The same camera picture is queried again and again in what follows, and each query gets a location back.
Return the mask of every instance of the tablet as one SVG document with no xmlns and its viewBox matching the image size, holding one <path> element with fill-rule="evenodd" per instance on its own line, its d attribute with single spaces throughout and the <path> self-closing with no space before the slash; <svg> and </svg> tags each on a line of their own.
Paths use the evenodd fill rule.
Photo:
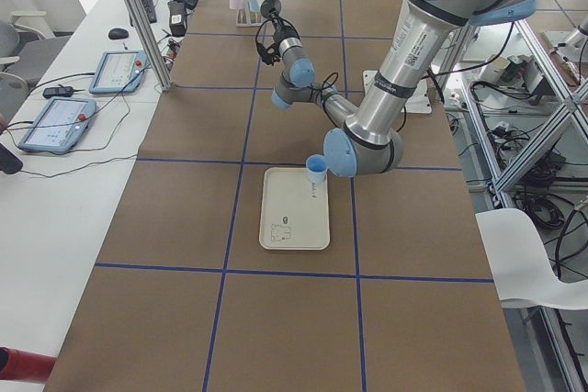
<svg viewBox="0 0 588 392">
<path fill-rule="evenodd" d="M 82 138 L 95 113 L 96 101 L 92 99 L 55 96 L 27 130 L 18 148 L 66 153 Z"/>
<path fill-rule="evenodd" d="M 105 52 L 88 91 L 95 95 L 133 92 L 141 83 L 146 65 L 147 54 L 142 50 Z"/>
</svg>

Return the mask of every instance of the blue tablet frame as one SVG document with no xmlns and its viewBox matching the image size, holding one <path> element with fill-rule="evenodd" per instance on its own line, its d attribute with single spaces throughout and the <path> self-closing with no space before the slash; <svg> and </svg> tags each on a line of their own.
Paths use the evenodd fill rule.
<svg viewBox="0 0 588 392">
<path fill-rule="evenodd" d="M 127 84 L 126 87 L 98 87 L 98 83 L 100 81 L 100 76 L 102 75 L 102 71 L 104 69 L 104 65 L 107 62 L 107 58 L 117 54 L 135 54 L 135 60 L 133 62 L 133 68 L 130 70 L 129 79 L 130 83 Z M 90 94 L 94 95 L 103 95 L 103 94 L 117 94 L 120 92 L 133 92 L 141 84 L 141 79 L 145 72 L 145 67 L 147 66 L 147 54 L 143 50 L 114 50 L 105 52 L 102 54 L 102 58 L 100 59 L 100 63 L 96 68 L 96 73 L 94 74 L 94 78 L 92 79 L 92 83 L 88 88 Z"/>
<path fill-rule="evenodd" d="M 76 101 L 80 103 L 85 103 L 84 107 L 82 108 L 82 111 L 80 112 L 81 114 L 85 115 L 85 120 L 75 121 L 73 123 L 64 123 L 70 126 L 70 129 L 67 135 L 65 135 L 64 142 L 60 146 L 48 146 L 42 144 L 27 143 L 27 140 L 33 134 L 34 130 L 38 128 L 40 121 L 50 111 L 51 107 L 55 104 L 56 101 Z M 90 121 L 94 119 L 93 115 L 95 113 L 96 101 L 91 98 L 65 98 L 62 96 L 55 96 L 47 102 L 43 110 L 40 112 L 39 116 L 33 122 L 31 128 L 27 130 L 25 136 L 18 143 L 18 148 L 22 151 L 45 151 L 56 154 L 67 153 L 82 138 L 82 135 L 84 135 L 85 130 L 90 125 Z"/>
</svg>

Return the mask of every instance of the keyboard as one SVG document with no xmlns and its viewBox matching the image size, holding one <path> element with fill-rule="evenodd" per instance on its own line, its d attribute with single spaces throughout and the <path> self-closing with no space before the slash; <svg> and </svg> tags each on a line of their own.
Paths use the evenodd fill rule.
<svg viewBox="0 0 588 392">
<path fill-rule="evenodd" d="M 141 3 L 143 4 L 145 13 L 147 13 L 147 17 L 149 18 L 149 23 L 155 23 L 157 21 L 157 15 L 155 15 L 155 5 L 153 4 L 153 0 L 141 0 Z"/>
</svg>

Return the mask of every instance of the gray chair seat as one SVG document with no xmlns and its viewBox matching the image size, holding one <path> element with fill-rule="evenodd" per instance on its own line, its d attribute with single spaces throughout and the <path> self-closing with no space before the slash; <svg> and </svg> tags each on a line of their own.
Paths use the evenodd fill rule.
<svg viewBox="0 0 588 392">
<path fill-rule="evenodd" d="M 69 36 L 30 41 L 18 54 L 20 60 L 10 65 L 6 72 L 24 78 L 28 87 L 34 87 L 61 52 L 67 40 Z"/>
</svg>

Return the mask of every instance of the blue cup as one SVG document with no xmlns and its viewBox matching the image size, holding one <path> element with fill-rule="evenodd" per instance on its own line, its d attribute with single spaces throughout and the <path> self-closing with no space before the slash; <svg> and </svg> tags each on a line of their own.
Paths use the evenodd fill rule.
<svg viewBox="0 0 588 392">
<path fill-rule="evenodd" d="M 312 155 L 306 160 L 306 172 L 309 181 L 320 184 L 327 176 L 327 161 L 322 155 Z"/>
</svg>

